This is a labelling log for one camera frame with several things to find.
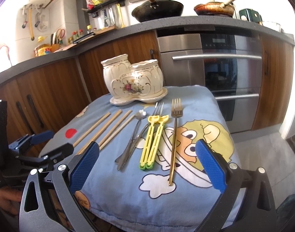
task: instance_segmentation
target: gray pillar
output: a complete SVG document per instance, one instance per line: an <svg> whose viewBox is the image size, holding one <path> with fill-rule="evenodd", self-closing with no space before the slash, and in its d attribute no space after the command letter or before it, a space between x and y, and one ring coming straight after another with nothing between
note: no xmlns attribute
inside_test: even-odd
<svg viewBox="0 0 295 232"><path fill-rule="evenodd" d="M79 29L83 30L84 35L87 34L87 26L90 25L88 13L82 9L87 9L86 0L76 0L77 3L77 20L79 22Z"/></svg>

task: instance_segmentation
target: wooden chopstick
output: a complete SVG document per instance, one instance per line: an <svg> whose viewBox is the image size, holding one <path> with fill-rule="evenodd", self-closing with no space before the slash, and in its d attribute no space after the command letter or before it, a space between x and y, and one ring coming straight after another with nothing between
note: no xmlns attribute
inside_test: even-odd
<svg viewBox="0 0 295 232"><path fill-rule="evenodd" d="M102 121L104 121L108 116L110 116L111 113L106 113L102 116L101 119L99 119L90 129L88 129L78 140L73 143L73 147L75 147L77 144L79 144L93 129L95 129Z"/></svg>
<svg viewBox="0 0 295 232"><path fill-rule="evenodd" d="M84 150L88 147L88 145L92 142L95 141L106 129L107 127L120 115L122 110L118 110L109 120L105 125L97 132L94 134L94 136L79 150L77 154L81 154L84 152Z"/></svg>
<svg viewBox="0 0 295 232"><path fill-rule="evenodd" d="M106 144L108 144L111 139L113 139L133 118L135 115L132 115L129 119L126 120L124 124L122 124L100 147L99 149L102 150Z"/></svg>
<svg viewBox="0 0 295 232"><path fill-rule="evenodd" d="M123 117L121 117L121 119L114 125L114 127L112 127L112 129L107 133L107 135L104 136L104 138L98 143L99 146L101 146L107 140L107 138L112 134L112 132L114 132L114 130L119 126L119 124L122 123L131 112L132 110L129 110L125 113Z"/></svg>

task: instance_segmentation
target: red dot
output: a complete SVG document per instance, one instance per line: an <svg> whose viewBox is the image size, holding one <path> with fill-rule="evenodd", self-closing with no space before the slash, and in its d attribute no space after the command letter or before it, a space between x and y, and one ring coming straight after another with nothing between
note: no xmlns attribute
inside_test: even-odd
<svg viewBox="0 0 295 232"><path fill-rule="evenodd" d="M72 138L73 135L75 135L77 133L77 130L74 128L70 128L66 131L65 136L66 138Z"/></svg>

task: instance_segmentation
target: green appliance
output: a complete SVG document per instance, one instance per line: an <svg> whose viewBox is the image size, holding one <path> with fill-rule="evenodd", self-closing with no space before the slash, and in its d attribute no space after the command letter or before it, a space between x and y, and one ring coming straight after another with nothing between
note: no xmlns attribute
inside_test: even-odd
<svg viewBox="0 0 295 232"><path fill-rule="evenodd" d="M240 18L243 21L251 21L251 22L256 22L259 23L262 21L261 15L252 9L242 9L239 11Z"/></svg>

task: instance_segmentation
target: blue gripper pad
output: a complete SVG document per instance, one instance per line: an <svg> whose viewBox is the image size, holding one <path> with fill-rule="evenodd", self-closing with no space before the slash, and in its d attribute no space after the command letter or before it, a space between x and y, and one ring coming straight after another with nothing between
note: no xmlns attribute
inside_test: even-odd
<svg viewBox="0 0 295 232"><path fill-rule="evenodd" d="M99 146L93 142L70 175L69 190L72 194L82 189L98 157Z"/></svg>
<svg viewBox="0 0 295 232"><path fill-rule="evenodd" d="M196 142L195 151L213 187L223 193L227 186L226 175L211 153L210 148L200 139Z"/></svg>
<svg viewBox="0 0 295 232"><path fill-rule="evenodd" d="M49 139L52 139L53 136L54 136L54 132L52 132L52 131L45 131L45 132L43 132L43 133L39 133L39 134L37 134L37 135L34 135L34 136L31 138L30 143L31 143L32 145L38 145L38 144L40 144L40 143L42 143L42 142L45 142L45 141L47 141L47 140L49 140Z"/></svg>

